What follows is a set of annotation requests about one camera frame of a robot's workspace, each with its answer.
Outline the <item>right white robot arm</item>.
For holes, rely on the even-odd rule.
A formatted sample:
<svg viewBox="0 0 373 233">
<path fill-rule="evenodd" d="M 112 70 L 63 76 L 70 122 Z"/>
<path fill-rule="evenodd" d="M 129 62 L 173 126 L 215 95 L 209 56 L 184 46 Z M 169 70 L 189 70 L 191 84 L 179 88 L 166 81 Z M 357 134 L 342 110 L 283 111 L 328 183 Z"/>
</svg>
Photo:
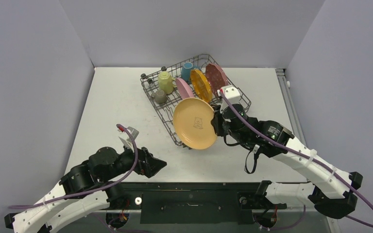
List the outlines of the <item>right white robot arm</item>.
<svg viewBox="0 0 373 233">
<path fill-rule="evenodd" d="M 234 146 L 242 146 L 254 155 L 261 154 L 281 162 L 306 178 L 305 183 L 262 181 L 254 200 L 260 207 L 272 204 L 312 206 L 335 219 L 356 209 L 357 190 L 362 184 L 358 172 L 345 172 L 308 149 L 287 128 L 275 121 L 248 117 L 240 104 L 222 109 L 214 106 L 211 124 L 217 136 L 231 136 Z"/>
</svg>

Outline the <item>pink dotted plate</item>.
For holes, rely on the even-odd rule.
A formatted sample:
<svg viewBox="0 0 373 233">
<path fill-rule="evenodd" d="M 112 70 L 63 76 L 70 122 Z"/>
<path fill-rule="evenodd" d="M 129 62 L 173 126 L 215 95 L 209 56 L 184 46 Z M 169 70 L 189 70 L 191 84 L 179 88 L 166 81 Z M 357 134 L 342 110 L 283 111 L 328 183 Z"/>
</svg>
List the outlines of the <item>pink dotted plate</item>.
<svg viewBox="0 0 373 233">
<path fill-rule="evenodd" d="M 211 86 L 212 93 L 217 97 L 218 90 L 224 86 L 228 86 L 228 78 L 223 69 L 214 63 L 209 63 L 205 67 L 205 76 Z"/>
</svg>

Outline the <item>small grey cup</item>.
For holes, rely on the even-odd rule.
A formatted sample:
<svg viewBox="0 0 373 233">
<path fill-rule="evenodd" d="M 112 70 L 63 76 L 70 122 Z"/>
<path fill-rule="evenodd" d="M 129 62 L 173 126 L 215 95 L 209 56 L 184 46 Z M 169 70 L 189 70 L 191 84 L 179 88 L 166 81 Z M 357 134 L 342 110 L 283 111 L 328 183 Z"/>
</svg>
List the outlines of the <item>small grey cup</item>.
<svg viewBox="0 0 373 233">
<path fill-rule="evenodd" d="M 152 94 L 152 99 L 157 104 L 164 104 L 168 101 L 167 94 L 163 90 L 157 90 Z"/>
</svg>

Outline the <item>pale yellow mug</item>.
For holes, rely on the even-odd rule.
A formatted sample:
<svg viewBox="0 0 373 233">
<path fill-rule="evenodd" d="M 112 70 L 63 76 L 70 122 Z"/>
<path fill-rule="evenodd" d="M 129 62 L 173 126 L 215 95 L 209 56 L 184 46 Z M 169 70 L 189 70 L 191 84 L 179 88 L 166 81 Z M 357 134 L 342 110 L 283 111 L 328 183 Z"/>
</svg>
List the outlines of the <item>pale yellow mug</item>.
<svg viewBox="0 0 373 233">
<path fill-rule="evenodd" d="M 162 71 L 158 74 L 158 87 L 166 95 L 171 94 L 175 90 L 176 84 L 174 84 L 174 81 L 175 79 L 167 71 Z"/>
</svg>

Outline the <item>grey wire dish rack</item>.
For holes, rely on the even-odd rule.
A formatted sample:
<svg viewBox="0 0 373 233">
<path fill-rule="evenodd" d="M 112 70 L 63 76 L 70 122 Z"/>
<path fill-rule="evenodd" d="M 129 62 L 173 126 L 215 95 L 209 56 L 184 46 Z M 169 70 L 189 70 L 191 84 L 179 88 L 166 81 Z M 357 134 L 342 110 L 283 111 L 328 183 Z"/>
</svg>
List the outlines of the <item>grey wire dish rack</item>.
<svg viewBox="0 0 373 233">
<path fill-rule="evenodd" d="M 163 66 L 152 73 L 142 73 L 140 76 L 141 85 L 145 95 L 148 97 L 151 105 L 158 114 L 159 119 L 162 121 L 165 129 L 170 135 L 170 138 L 175 145 L 181 146 L 183 148 L 186 145 L 179 139 L 175 129 L 173 127 L 173 113 L 176 105 L 182 101 L 182 97 L 179 94 L 177 88 L 167 95 L 167 101 L 162 104 L 158 104 L 154 101 L 153 95 L 159 89 L 158 85 L 158 75 L 162 71 L 167 71 L 173 78 L 180 78 L 182 72 L 182 66 L 186 62 L 191 62 L 194 66 L 199 67 L 202 72 L 205 72 L 205 67 L 208 64 L 219 64 L 210 54 L 202 53 L 194 57 L 188 58 L 186 60 L 175 63 L 171 66 Z"/>
</svg>

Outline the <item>pale yellow bear plate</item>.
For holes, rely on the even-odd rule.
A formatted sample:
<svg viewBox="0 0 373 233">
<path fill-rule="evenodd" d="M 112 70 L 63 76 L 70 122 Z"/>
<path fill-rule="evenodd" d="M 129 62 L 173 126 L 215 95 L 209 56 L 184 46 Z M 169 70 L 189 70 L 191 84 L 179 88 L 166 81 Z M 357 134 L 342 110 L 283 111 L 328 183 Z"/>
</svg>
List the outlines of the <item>pale yellow bear plate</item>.
<svg viewBox="0 0 373 233">
<path fill-rule="evenodd" d="M 173 113 L 173 127 L 179 139 L 189 148 L 205 150 L 217 140 L 211 120 L 213 108 L 199 98 L 180 101 Z"/>
</svg>

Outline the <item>blue floral mug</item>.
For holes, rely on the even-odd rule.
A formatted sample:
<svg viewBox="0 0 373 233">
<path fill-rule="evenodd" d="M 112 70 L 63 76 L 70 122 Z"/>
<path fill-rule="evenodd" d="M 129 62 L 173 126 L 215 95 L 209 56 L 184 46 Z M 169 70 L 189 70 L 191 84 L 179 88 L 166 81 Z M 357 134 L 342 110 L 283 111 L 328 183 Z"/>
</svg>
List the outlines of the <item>blue floral mug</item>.
<svg viewBox="0 0 373 233">
<path fill-rule="evenodd" d="M 191 70 L 198 69 L 201 70 L 200 67 L 193 65 L 191 62 L 185 62 L 182 65 L 182 70 L 181 70 L 181 78 L 187 83 L 191 84 L 190 80 L 190 73 Z"/>
</svg>

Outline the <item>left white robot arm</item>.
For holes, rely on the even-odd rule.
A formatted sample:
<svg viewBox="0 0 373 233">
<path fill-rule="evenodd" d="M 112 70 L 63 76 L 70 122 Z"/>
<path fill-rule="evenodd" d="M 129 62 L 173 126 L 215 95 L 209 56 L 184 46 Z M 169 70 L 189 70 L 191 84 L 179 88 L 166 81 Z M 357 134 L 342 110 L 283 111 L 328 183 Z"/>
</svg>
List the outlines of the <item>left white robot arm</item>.
<svg viewBox="0 0 373 233">
<path fill-rule="evenodd" d="M 145 147 L 137 152 L 124 148 L 122 153 L 103 147 L 64 175 L 40 200 L 41 206 L 7 214 L 5 227 L 16 233 L 56 233 L 97 210 L 119 209 L 126 196 L 113 178 L 126 172 L 151 178 L 166 165 Z"/>
</svg>

